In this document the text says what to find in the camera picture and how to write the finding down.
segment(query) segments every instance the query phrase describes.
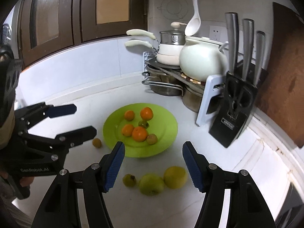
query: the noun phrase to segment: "plate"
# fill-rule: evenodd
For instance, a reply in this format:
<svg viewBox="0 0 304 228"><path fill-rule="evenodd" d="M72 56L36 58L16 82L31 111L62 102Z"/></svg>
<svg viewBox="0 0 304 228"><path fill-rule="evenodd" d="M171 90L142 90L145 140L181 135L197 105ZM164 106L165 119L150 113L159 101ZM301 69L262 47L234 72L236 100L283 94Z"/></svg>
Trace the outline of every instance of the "plate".
<svg viewBox="0 0 304 228"><path fill-rule="evenodd" d="M158 142L148 145L146 141L136 142L132 137L125 137L121 134L121 129L127 123L134 127L138 126L141 120L140 111L150 107L153 111L153 118L148 121L148 134L156 134ZM135 118L132 121L124 119L124 113L132 110ZM149 103L129 104L114 111L103 125L103 138L106 145L113 149L117 141L122 141L126 146L126 157L145 158L157 155L172 145L177 136L177 121L175 117L164 107Z"/></svg>

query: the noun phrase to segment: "wooden cutting board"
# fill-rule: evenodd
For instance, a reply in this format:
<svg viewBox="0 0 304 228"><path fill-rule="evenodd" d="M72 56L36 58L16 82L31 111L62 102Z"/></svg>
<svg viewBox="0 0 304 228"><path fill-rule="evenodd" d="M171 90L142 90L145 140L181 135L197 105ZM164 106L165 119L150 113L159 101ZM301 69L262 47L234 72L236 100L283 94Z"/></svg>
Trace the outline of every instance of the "wooden cutting board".
<svg viewBox="0 0 304 228"><path fill-rule="evenodd" d="M273 3L274 33L267 71L256 105L298 147L304 145L304 21Z"/></svg>

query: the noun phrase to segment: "finger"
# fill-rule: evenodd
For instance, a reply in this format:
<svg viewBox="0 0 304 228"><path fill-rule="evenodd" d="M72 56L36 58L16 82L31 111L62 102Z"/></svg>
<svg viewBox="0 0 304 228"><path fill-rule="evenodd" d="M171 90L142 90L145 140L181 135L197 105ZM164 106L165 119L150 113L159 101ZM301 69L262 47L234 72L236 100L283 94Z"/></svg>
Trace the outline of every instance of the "finger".
<svg viewBox="0 0 304 228"><path fill-rule="evenodd" d="M0 176L2 176L4 179L7 179L9 177L9 175L7 174L7 172L0 170Z"/></svg>
<svg viewBox="0 0 304 228"><path fill-rule="evenodd" d="M26 186L29 186L33 183L34 181L34 177L23 177L20 179L20 185L22 187L26 187Z"/></svg>

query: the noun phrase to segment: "white spoon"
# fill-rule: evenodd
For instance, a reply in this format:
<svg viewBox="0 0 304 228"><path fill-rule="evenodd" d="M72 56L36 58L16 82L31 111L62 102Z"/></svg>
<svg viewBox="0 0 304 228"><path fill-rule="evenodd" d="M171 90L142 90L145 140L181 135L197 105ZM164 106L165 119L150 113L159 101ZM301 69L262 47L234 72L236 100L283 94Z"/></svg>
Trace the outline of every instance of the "white spoon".
<svg viewBox="0 0 304 228"><path fill-rule="evenodd" d="M199 6L197 0L192 0L192 1L193 1L194 15L192 19L189 21L188 25L186 26L185 29L186 36L194 35L195 33L198 32L198 30L201 27L201 18L199 14Z"/></svg>

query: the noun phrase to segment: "black knife block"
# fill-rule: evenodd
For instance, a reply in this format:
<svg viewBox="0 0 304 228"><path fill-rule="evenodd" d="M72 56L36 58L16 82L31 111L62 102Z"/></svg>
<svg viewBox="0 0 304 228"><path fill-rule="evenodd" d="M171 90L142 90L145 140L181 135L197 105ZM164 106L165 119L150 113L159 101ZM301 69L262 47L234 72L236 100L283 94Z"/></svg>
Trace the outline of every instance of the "black knife block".
<svg viewBox="0 0 304 228"><path fill-rule="evenodd" d="M232 105L229 99L228 85L225 85L224 98L221 103L221 108L218 115L213 122L209 134L211 134L219 143L224 147L229 147L230 144L238 138L240 133L243 131L245 124L250 117L251 110L254 105L254 101L257 95L258 88L252 85L248 81L243 81L238 74L232 75L227 72L226 83L230 78L238 80L238 88L241 89L245 86L251 91L253 95L253 101L251 105L246 107L242 112L239 112L236 116L230 114L229 107Z"/></svg>

